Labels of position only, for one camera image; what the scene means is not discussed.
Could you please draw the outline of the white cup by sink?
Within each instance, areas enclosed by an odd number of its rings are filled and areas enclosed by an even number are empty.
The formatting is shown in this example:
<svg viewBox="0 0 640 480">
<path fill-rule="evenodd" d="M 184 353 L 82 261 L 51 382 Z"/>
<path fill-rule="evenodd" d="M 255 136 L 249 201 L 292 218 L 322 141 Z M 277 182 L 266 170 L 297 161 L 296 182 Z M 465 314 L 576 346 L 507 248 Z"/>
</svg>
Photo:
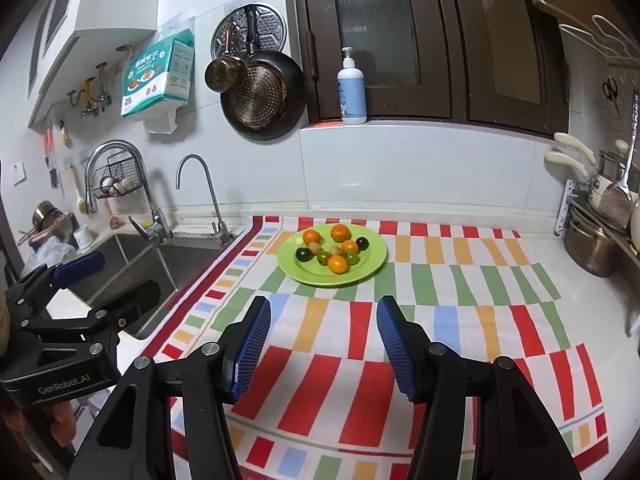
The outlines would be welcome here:
<svg viewBox="0 0 640 480">
<path fill-rule="evenodd" d="M 73 232 L 73 237 L 80 250 L 89 248 L 96 239 L 88 226 L 80 226 Z"/>
</svg>

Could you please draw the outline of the blue white soap bottle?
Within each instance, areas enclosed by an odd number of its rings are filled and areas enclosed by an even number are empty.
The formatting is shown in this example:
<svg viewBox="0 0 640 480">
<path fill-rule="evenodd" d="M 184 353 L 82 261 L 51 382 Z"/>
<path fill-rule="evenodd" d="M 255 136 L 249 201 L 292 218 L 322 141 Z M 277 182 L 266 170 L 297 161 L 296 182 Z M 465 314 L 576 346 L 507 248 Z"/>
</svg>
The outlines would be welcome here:
<svg viewBox="0 0 640 480">
<path fill-rule="evenodd" d="M 342 53 L 342 69 L 336 76 L 341 118 L 345 125 L 361 125 L 367 121 L 363 72 L 356 66 L 351 47 L 342 47 Z"/>
</svg>

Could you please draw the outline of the large orange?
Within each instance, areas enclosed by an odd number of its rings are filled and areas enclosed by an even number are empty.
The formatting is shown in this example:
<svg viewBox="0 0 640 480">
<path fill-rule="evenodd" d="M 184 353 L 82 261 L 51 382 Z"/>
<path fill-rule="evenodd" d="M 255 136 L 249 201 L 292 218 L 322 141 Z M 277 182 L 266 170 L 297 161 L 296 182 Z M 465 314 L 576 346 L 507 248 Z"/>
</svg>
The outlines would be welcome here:
<svg viewBox="0 0 640 480">
<path fill-rule="evenodd" d="M 346 224 L 337 223 L 332 226 L 330 235 L 334 242 L 342 244 L 346 242 L 346 240 L 350 239 L 352 233 L 349 231 L 349 228 L 346 226 Z"/>
<path fill-rule="evenodd" d="M 303 242 L 306 245 L 310 245 L 312 243 L 320 244 L 321 243 L 321 235 L 314 229 L 308 229 L 303 232 Z"/>
</svg>

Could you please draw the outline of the large orange back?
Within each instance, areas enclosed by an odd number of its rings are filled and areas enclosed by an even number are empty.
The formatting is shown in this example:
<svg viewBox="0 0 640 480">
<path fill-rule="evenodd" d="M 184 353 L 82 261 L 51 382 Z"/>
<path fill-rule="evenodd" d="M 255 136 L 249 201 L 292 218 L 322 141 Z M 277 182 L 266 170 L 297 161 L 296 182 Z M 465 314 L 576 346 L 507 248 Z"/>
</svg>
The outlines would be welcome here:
<svg viewBox="0 0 640 480">
<path fill-rule="evenodd" d="M 303 242 L 306 245 L 310 245 L 312 243 L 320 244 L 321 243 L 321 235 L 314 229 L 308 229 L 303 232 Z"/>
</svg>

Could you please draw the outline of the teal tissue box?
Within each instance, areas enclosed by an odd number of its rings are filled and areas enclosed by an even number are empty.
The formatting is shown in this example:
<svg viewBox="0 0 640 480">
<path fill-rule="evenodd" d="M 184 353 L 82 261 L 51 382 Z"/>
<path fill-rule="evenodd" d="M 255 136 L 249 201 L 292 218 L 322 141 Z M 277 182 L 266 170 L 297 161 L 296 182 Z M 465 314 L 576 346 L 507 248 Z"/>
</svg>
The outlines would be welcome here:
<svg viewBox="0 0 640 480">
<path fill-rule="evenodd" d="M 188 28 L 143 50 L 124 70 L 122 117 L 142 118 L 148 110 L 160 110 L 164 105 L 186 106 L 194 58 L 194 38 Z"/>
</svg>

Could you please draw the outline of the white handled pot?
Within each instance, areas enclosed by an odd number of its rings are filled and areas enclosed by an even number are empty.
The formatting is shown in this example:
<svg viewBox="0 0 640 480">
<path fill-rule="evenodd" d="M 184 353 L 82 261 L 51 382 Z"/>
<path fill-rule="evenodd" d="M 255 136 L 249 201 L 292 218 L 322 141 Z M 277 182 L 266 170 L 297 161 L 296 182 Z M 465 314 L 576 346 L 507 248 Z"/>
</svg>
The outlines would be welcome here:
<svg viewBox="0 0 640 480">
<path fill-rule="evenodd" d="M 616 140 L 614 151 L 600 151 L 596 154 L 576 136 L 568 133 L 556 132 L 553 139 L 562 148 L 577 152 L 579 157 L 553 150 L 545 154 L 544 159 L 555 165 L 573 168 L 576 174 L 588 184 L 588 200 L 591 208 L 598 210 L 605 190 L 623 174 L 629 152 L 628 143 Z"/>
</svg>

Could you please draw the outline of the black frying pan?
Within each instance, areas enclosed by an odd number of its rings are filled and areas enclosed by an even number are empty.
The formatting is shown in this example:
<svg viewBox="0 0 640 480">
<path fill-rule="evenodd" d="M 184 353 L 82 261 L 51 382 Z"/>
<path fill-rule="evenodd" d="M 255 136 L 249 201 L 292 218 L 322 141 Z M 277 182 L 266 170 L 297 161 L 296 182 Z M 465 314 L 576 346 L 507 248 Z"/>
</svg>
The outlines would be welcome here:
<svg viewBox="0 0 640 480">
<path fill-rule="evenodd" d="M 243 83 L 221 95 L 224 117 L 248 140 L 279 139 L 297 125 L 305 111 L 303 71 L 290 56 L 278 51 L 256 50 L 245 63 Z"/>
</svg>

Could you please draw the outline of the black scissors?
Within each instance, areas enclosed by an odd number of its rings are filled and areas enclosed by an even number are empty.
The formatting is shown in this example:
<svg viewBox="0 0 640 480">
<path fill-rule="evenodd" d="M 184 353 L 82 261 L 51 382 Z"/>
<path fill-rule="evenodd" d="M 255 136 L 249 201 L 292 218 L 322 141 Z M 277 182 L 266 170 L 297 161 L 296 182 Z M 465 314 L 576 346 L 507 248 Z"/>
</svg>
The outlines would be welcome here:
<svg viewBox="0 0 640 480">
<path fill-rule="evenodd" d="M 613 105 L 614 110 L 616 111 L 616 114 L 620 114 L 620 107 L 618 106 L 618 103 L 617 103 L 617 98 L 618 98 L 617 81 L 612 77 L 608 77 L 608 79 L 602 84 L 602 92 L 605 99 L 607 99 L 608 102 L 610 102 Z"/>
</svg>

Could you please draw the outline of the steel pot lower shelf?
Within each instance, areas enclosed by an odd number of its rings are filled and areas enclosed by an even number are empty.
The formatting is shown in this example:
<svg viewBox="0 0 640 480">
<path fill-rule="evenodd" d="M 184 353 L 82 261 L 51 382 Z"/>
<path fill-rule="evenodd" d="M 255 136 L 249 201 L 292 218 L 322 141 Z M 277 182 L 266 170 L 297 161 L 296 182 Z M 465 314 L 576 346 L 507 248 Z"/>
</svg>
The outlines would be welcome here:
<svg viewBox="0 0 640 480">
<path fill-rule="evenodd" d="M 564 247 L 578 266 L 599 278 L 609 278 L 620 265 L 623 252 L 603 229 L 570 206 Z"/>
</svg>

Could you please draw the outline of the dark plum front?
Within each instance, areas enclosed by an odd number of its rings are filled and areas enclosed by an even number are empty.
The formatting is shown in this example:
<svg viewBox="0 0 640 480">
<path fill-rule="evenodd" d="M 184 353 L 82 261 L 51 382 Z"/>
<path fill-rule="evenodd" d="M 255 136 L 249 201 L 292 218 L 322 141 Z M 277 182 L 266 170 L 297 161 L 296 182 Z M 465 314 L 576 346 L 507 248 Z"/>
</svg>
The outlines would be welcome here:
<svg viewBox="0 0 640 480">
<path fill-rule="evenodd" d="M 300 262 L 308 262 L 314 258 L 314 253 L 309 247 L 299 247 L 296 249 L 295 257 Z"/>
</svg>

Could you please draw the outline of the metal steamer tray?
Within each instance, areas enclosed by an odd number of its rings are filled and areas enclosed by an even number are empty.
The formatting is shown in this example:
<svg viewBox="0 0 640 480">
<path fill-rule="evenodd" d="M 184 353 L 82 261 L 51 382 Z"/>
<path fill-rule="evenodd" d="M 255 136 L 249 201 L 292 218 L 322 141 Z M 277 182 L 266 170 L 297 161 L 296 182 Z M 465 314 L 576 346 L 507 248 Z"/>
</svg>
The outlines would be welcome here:
<svg viewBox="0 0 640 480">
<path fill-rule="evenodd" d="M 286 27 L 281 14 L 272 6 L 251 3 L 229 13 L 215 29 L 210 40 L 210 56 L 231 55 L 247 58 L 256 50 L 282 52 Z"/>
</svg>

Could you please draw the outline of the clear plastic bag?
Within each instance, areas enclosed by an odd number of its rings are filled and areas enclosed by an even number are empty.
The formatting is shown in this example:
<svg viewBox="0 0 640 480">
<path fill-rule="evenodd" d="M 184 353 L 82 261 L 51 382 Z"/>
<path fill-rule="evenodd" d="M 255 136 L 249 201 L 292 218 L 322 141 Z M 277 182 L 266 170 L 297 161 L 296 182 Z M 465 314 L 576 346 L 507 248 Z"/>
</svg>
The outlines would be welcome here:
<svg viewBox="0 0 640 480">
<path fill-rule="evenodd" d="M 37 251 L 30 255 L 25 263 L 21 277 L 37 269 L 38 266 L 45 264 L 46 266 L 56 266 L 60 263 L 66 263 L 76 256 L 76 248 L 67 243 L 61 242 L 57 237 L 48 238 Z"/>
</svg>

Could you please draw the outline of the green tomato front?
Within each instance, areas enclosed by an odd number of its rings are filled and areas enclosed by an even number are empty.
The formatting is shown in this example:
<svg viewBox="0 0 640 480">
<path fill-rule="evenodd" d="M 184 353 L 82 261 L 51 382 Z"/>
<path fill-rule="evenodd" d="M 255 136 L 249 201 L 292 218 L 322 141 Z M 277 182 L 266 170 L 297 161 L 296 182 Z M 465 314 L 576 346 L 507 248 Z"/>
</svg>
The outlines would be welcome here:
<svg viewBox="0 0 640 480">
<path fill-rule="evenodd" d="M 319 252 L 317 255 L 317 261 L 322 266 L 326 266 L 329 263 L 331 257 L 332 255 L 329 252 Z"/>
</svg>

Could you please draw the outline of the dark plum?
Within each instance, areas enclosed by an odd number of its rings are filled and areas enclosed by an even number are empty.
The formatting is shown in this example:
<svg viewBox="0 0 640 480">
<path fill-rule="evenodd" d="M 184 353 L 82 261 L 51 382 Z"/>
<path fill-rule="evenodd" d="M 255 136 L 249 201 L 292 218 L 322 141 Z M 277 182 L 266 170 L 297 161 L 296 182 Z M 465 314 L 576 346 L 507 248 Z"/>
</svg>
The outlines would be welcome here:
<svg viewBox="0 0 640 480">
<path fill-rule="evenodd" d="M 300 262 L 308 262 L 314 258 L 314 253 L 309 247 L 299 247 L 296 249 L 295 257 Z"/>
<path fill-rule="evenodd" d="M 360 252 L 363 252 L 364 250 L 367 250 L 369 248 L 369 240 L 364 236 L 358 237 L 356 239 L 356 244 Z"/>
</svg>

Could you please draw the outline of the green tomato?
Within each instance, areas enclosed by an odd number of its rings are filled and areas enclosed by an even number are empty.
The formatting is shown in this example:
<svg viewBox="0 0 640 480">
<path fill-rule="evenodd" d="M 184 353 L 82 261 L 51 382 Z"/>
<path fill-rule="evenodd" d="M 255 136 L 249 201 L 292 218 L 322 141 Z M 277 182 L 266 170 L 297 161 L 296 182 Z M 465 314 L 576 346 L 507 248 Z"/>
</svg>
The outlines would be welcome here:
<svg viewBox="0 0 640 480">
<path fill-rule="evenodd" d="M 350 266 L 357 264 L 360 260 L 359 255 L 356 252 L 348 252 L 345 255 L 346 261 Z"/>
<path fill-rule="evenodd" d="M 326 266 L 329 263 L 331 257 L 332 255 L 329 252 L 319 252 L 317 255 L 317 261 L 322 266 Z"/>
</svg>

